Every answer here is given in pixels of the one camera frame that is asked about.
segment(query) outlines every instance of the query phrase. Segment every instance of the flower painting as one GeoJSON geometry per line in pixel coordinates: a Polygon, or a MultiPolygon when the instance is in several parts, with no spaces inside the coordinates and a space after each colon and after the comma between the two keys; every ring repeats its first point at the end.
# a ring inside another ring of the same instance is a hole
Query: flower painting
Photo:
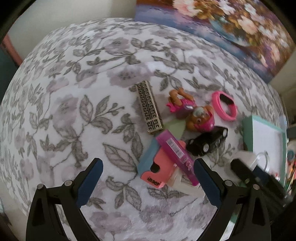
{"type": "Polygon", "coordinates": [[[135,20],[202,37],[236,56],[267,83],[295,48],[282,23],[259,0],[137,0],[135,20]]]}

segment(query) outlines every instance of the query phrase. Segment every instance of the pink fitness band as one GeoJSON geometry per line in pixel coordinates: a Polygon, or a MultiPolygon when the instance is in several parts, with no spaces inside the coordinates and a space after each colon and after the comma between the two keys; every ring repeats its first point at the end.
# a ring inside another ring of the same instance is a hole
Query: pink fitness band
{"type": "Polygon", "coordinates": [[[233,98],[223,91],[216,91],[212,94],[212,104],[216,113],[225,121],[235,121],[237,118],[237,107],[233,98]],[[221,106],[221,101],[228,105],[231,115],[228,115],[221,106]]]}

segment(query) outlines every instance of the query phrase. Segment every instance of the metal screw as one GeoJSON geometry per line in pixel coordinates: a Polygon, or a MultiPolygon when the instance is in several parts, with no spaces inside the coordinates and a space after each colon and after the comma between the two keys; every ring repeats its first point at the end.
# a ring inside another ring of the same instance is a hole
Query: metal screw
{"type": "Polygon", "coordinates": [[[65,181],[65,183],[64,183],[64,185],[66,186],[66,187],[69,187],[69,186],[71,186],[72,185],[72,180],[68,180],[68,181],[65,181]]]}
{"type": "Polygon", "coordinates": [[[259,190],[259,189],[260,189],[259,185],[257,185],[257,184],[254,184],[254,185],[253,185],[253,188],[254,188],[255,190],[259,190]]]}
{"type": "Polygon", "coordinates": [[[43,185],[42,183],[39,183],[39,184],[37,185],[37,189],[38,189],[38,190],[41,190],[43,187],[44,187],[44,185],[43,185]]]}
{"type": "Polygon", "coordinates": [[[226,180],[225,185],[231,187],[232,186],[232,181],[226,180]]]}

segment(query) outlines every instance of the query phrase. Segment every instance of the barcode sticker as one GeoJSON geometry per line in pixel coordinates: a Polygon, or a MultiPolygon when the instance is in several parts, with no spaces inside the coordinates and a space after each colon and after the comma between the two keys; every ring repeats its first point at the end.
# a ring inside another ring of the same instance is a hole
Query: barcode sticker
{"type": "Polygon", "coordinates": [[[178,147],[178,145],[173,141],[172,138],[168,139],[166,143],[170,146],[170,148],[172,148],[172,150],[178,156],[178,158],[184,156],[183,151],[178,147]]]}

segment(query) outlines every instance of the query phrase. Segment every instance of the floral bedspread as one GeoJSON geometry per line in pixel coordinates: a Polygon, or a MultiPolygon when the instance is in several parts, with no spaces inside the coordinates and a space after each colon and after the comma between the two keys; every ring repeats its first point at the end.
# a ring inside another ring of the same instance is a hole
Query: floral bedspread
{"type": "MultiPolygon", "coordinates": [[[[237,182],[231,155],[243,148],[242,119],[279,125],[277,92],[220,47],[186,32],[126,18],[89,21],[48,34],[18,69],[0,107],[0,177],[27,215],[38,183],[62,185],[93,158],[104,172],[81,208],[102,240],[196,240],[216,208],[167,186],[154,189],[136,166],[147,134],[134,84],[149,80],[164,122],[168,92],[182,86],[198,105],[223,90],[235,99],[229,136],[204,157],[223,179],[237,182]]],[[[185,133],[183,139],[194,137],[185,133]]],[[[68,222],[59,207],[65,231],[68,222]]]]}

